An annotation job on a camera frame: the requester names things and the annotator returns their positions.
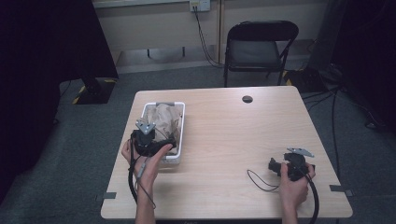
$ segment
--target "gray carpet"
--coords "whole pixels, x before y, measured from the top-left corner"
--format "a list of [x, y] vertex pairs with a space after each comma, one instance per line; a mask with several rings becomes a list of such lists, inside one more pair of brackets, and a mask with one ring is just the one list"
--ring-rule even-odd
[[[229, 86], [275, 85], [276, 79], [276, 75], [267, 80], [257, 74], [230, 74]], [[61, 85], [65, 93], [57, 114], [60, 122], [34, 169], [15, 179], [1, 204], [0, 223], [133, 223], [102, 219], [100, 196], [106, 192], [134, 95], [146, 90], [219, 88], [223, 82], [222, 70], [210, 66], [121, 75], [106, 105], [72, 105], [83, 84], [79, 80], [68, 84]], [[304, 100], [307, 108], [328, 94]], [[310, 108], [309, 114], [335, 168], [332, 99]], [[396, 220], [395, 137], [365, 128], [365, 114], [352, 102], [339, 92], [334, 110], [341, 182], [355, 193], [348, 198], [354, 214], [340, 223], [392, 223]]]

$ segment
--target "person's wrist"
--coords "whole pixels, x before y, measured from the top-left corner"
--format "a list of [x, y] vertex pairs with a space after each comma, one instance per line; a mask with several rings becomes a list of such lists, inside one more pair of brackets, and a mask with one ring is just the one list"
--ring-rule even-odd
[[139, 186], [137, 188], [137, 200], [140, 203], [151, 203], [154, 200], [152, 188], [142, 188]]
[[285, 215], [294, 215], [297, 217], [297, 208], [292, 203], [282, 203], [282, 211]]
[[144, 189], [146, 192], [152, 192], [154, 183], [151, 183], [149, 181], [141, 181], [141, 180], [139, 180], [139, 181], [140, 182], [137, 186], [138, 191]]

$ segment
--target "electrical outlet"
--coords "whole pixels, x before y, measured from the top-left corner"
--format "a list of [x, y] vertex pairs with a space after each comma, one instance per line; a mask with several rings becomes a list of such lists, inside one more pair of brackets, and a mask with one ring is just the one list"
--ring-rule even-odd
[[200, 0], [200, 11], [210, 11], [210, 0]]
[[196, 11], [201, 11], [200, 9], [200, 0], [190, 0], [190, 11], [194, 12], [194, 7], [196, 7]]
[[210, 0], [190, 0], [190, 11], [210, 11]]

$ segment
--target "chair backrest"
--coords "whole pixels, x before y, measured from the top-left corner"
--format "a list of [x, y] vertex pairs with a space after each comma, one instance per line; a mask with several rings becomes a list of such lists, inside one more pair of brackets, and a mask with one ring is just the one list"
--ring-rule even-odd
[[227, 43], [233, 39], [292, 42], [298, 33], [297, 25], [291, 21], [244, 21], [230, 30], [227, 36]]

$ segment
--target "black cable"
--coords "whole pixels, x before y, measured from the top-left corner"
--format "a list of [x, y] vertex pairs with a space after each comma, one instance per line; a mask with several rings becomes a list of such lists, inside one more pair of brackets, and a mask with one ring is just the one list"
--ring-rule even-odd
[[338, 92], [338, 90], [335, 91], [334, 97], [332, 98], [332, 141], [334, 144], [336, 173], [337, 173], [338, 180], [341, 180], [340, 161], [339, 161], [339, 157], [338, 157], [338, 147], [337, 147], [337, 142], [336, 142], [336, 137], [335, 137], [335, 125], [334, 125], [335, 99], [337, 98], [337, 92]]
[[[323, 81], [323, 78], [322, 78], [321, 74], [319, 74], [319, 77], [320, 77], [322, 83], [324, 84], [324, 81]], [[327, 87], [326, 87], [326, 89], [327, 89], [329, 92], [331, 92], [332, 94], [334, 94], [334, 93], [332, 92], [333, 90], [329, 90]], [[379, 127], [386, 127], [386, 124], [385, 124], [385, 123], [380, 123], [380, 122], [378, 122], [378, 120], [375, 119], [375, 116], [370, 112], [370, 110], [369, 110], [368, 108], [364, 107], [363, 105], [359, 105], [359, 104], [357, 104], [357, 103], [353, 103], [353, 102], [351, 102], [351, 101], [349, 101], [349, 100], [347, 100], [347, 99], [344, 99], [344, 98], [342, 98], [342, 97], [339, 97], [339, 96], [336, 96], [336, 97], [338, 97], [338, 98], [341, 99], [341, 100], [346, 101], [347, 103], [349, 103], [349, 104], [351, 104], [351, 105], [355, 105], [355, 106], [357, 106], [357, 107], [363, 109], [363, 110], [370, 116], [370, 118], [373, 120], [373, 122], [376, 123], [377, 126], [379, 126]]]
[[[269, 186], [269, 187], [273, 187], [273, 189], [263, 189], [262, 187], [260, 187], [260, 186], [253, 180], [253, 178], [250, 176], [250, 173], [249, 173], [249, 172], [251, 172], [251, 173], [253, 173], [255, 176], [257, 176], [257, 177], [260, 179], [260, 181], [261, 181], [262, 183], [264, 183], [265, 185], [267, 185], [267, 186]], [[257, 186], [257, 188], [259, 188], [259, 189], [261, 189], [261, 190], [263, 190], [263, 191], [274, 191], [275, 189], [278, 189], [278, 188], [279, 188], [279, 186], [267, 184], [263, 179], [261, 179], [256, 173], [254, 173], [254, 172], [251, 171], [251, 170], [247, 170], [247, 175], [248, 175], [248, 177], [250, 178], [250, 180]]]
[[303, 97], [302, 99], [303, 99], [303, 100], [306, 100], [306, 99], [309, 99], [309, 98], [311, 98], [311, 97], [319, 96], [319, 95], [324, 94], [324, 93], [326, 93], [326, 92], [335, 91], [336, 89], [340, 89], [340, 88], [341, 88], [341, 87], [337, 86], [337, 87], [334, 87], [334, 88], [332, 88], [332, 89], [327, 89], [326, 91], [321, 91], [320, 93], [316, 93], [316, 94], [313, 94], [313, 95], [310, 95], [310, 96], [305, 96], [305, 97]]
[[222, 63], [215, 62], [212, 59], [212, 57], [210, 57], [210, 54], [209, 54], [209, 52], [207, 51], [207, 48], [206, 48], [205, 37], [204, 37], [204, 34], [202, 32], [201, 23], [199, 22], [198, 11], [197, 11], [196, 7], [193, 7], [193, 10], [194, 10], [195, 18], [196, 18], [197, 23], [198, 23], [198, 33], [199, 33], [199, 37], [201, 39], [202, 49], [204, 50], [204, 54], [205, 54], [206, 60], [210, 63], [210, 65], [212, 65], [214, 67], [222, 68], [223, 66], [217, 66], [217, 65], [213, 64], [213, 63], [216, 63], [216, 64], [223, 65]]
[[314, 107], [315, 105], [318, 105], [318, 104], [320, 104], [321, 102], [323, 102], [323, 101], [329, 99], [331, 96], [332, 96], [332, 94], [329, 94], [328, 96], [324, 97], [324, 98], [321, 99], [321, 100], [307, 102], [306, 104], [315, 103], [315, 104], [311, 105], [311, 106], [307, 109], [307, 111], [309, 112], [309, 111], [312, 109], [312, 107]]
[[142, 187], [142, 185], [140, 184], [140, 177], [143, 174], [145, 167], [146, 167], [146, 161], [149, 159], [149, 157], [147, 157], [144, 161], [144, 163], [142, 164], [142, 166], [140, 167], [140, 170], [138, 172], [138, 175], [136, 177], [136, 182], [134, 183], [134, 166], [136, 165], [136, 162], [140, 159], [140, 157], [142, 157], [142, 155], [139, 155], [136, 160], [134, 159], [134, 146], [132, 146], [133, 141], [131, 139], [129, 139], [129, 144], [128, 147], [131, 151], [131, 165], [129, 168], [129, 174], [128, 174], [128, 184], [129, 184], [129, 189], [132, 192], [132, 196], [134, 196], [134, 201], [137, 203], [137, 188], [136, 188], [136, 183], [139, 184], [140, 188], [142, 188], [142, 190], [146, 193], [146, 195], [148, 196], [148, 199], [152, 202], [154, 209], [156, 208], [156, 204], [155, 202], [152, 200], [152, 198], [149, 196], [149, 193]]
[[[223, 24], [223, 21], [222, 21], [222, 18], [223, 18], [223, 15], [222, 15], [222, 11], [223, 10], [218, 10], [218, 13], [219, 13], [219, 15], [218, 15], [218, 18], [219, 18], [219, 21], [218, 21], [218, 27], [219, 28], [221, 28], [221, 25]], [[221, 31], [221, 29], [219, 30], [219, 45], [217, 46], [218, 47], [218, 51], [220, 52], [221, 51], [221, 39], [222, 39], [222, 31]]]
[[315, 187], [314, 181], [312, 181], [312, 178], [309, 174], [305, 174], [300, 168], [298, 169], [301, 174], [305, 177], [305, 179], [308, 181], [309, 186], [312, 189], [312, 193], [314, 195], [314, 202], [315, 202], [315, 209], [314, 209], [314, 214], [311, 217], [311, 220], [309, 221], [309, 224], [314, 224], [317, 221], [318, 218], [318, 213], [319, 213], [319, 196], [318, 196], [318, 191], [317, 188]]

